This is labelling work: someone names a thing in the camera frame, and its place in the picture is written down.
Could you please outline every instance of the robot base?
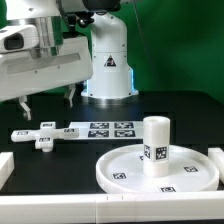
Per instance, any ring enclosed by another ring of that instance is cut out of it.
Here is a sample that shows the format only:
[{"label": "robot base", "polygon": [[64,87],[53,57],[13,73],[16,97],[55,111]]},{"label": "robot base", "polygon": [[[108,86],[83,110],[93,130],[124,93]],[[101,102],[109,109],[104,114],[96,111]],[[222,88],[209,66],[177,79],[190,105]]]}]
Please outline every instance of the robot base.
[{"label": "robot base", "polygon": [[117,98],[117,99],[103,99],[103,98],[94,98],[91,96],[87,96],[85,92],[82,92],[82,101],[90,104],[97,105],[122,105],[136,102],[138,100],[138,91],[133,92],[132,95],[125,98]]}]

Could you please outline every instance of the green backdrop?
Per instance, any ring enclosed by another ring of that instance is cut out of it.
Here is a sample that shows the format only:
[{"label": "green backdrop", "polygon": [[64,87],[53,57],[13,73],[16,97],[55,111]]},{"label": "green backdrop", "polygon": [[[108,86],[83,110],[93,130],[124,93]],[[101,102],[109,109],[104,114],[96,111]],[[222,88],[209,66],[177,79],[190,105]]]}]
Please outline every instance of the green backdrop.
[{"label": "green backdrop", "polygon": [[[128,27],[128,61],[138,90],[204,91],[224,103],[224,1],[143,0],[113,13]],[[0,26],[5,3],[0,0]]]}]

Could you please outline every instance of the black table surface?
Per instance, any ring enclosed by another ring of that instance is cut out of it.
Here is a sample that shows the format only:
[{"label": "black table surface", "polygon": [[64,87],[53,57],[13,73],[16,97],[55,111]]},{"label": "black table surface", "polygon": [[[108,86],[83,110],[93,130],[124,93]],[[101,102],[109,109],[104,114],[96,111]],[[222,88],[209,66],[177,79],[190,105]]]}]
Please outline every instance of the black table surface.
[{"label": "black table surface", "polygon": [[15,160],[15,170],[0,195],[103,193],[96,182],[95,165],[99,157],[121,146],[142,143],[55,140],[53,152],[43,153],[35,149],[34,142],[11,141],[14,130],[37,130],[44,121],[55,121],[57,128],[66,128],[70,122],[142,121],[147,116],[165,116],[171,119],[171,144],[203,154],[207,154],[209,147],[224,148],[224,105],[202,92],[143,92],[136,102],[107,107],[83,103],[80,96],[73,101],[74,107],[67,108],[63,94],[33,95],[29,102],[31,121],[23,118],[13,101],[0,106],[0,152],[14,152]]}]

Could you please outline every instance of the black cable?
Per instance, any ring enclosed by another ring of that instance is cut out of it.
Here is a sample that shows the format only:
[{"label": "black cable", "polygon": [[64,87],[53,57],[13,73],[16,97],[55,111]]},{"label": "black cable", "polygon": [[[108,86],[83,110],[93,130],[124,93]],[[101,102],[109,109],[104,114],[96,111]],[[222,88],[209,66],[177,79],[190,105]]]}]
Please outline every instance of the black cable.
[{"label": "black cable", "polygon": [[144,47],[144,50],[145,50],[145,53],[146,53],[146,58],[147,58],[147,61],[148,61],[148,65],[151,68],[152,75],[154,77],[154,80],[155,80],[155,83],[156,83],[156,86],[157,86],[158,90],[161,90],[161,86],[160,86],[159,81],[158,81],[157,69],[154,66],[151,54],[150,54],[150,52],[147,48],[146,40],[145,40],[145,37],[144,37],[143,32],[142,32],[142,28],[141,28],[141,24],[140,24],[140,21],[139,21],[138,10],[137,10],[137,7],[136,7],[135,0],[132,0],[132,3],[133,3],[133,7],[134,7],[134,12],[135,12],[135,16],[136,16],[136,21],[137,21],[137,25],[138,25],[139,34],[140,34],[142,44],[143,44],[143,47]]},{"label": "black cable", "polygon": [[70,25],[69,25],[69,23],[68,23],[68,21],[66,19],[66,15],[65,15],[65,12],[64,12],[61,0],[56,0],[56,3],[58,5],[59,12],[61,14],[61,17],[62,17],[62,19],[63,19],[63,21],[64,21],[68,31],[71,32],[71,33],[74,33],[74,31],[71,29],[71,27],[70,27]]}]

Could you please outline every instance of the circular tray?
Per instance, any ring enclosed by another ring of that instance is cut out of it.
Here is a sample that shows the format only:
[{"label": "circular tray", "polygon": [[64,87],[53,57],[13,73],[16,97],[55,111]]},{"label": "circular tray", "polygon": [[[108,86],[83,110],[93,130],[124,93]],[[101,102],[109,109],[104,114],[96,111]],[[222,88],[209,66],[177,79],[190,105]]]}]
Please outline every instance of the circular tray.
[{"label": "circular tray", "polygon": [[169,146],[169,175],[151,178],[143,173],[144,145],[131,145],[103,155],[96,178],[107,193],[197,192],[217,190],[219,171],[209,158],[191,149]]}]

